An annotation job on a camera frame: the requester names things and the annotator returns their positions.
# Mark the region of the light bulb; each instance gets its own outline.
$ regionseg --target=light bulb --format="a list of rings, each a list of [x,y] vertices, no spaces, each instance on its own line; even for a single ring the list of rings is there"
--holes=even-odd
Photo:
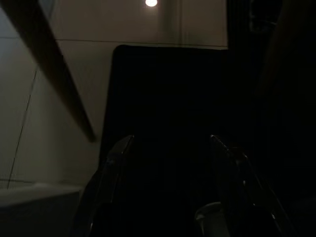
[[[157,0],[146,0],[145,3],[147,6],[156,6],[158,1]]]

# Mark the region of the ceiling light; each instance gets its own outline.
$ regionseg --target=ceiling light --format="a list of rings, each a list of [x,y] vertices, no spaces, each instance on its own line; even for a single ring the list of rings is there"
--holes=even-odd
[[[145,3],[147,6],[156,6],[158,1],[157,0],[146,0]]]

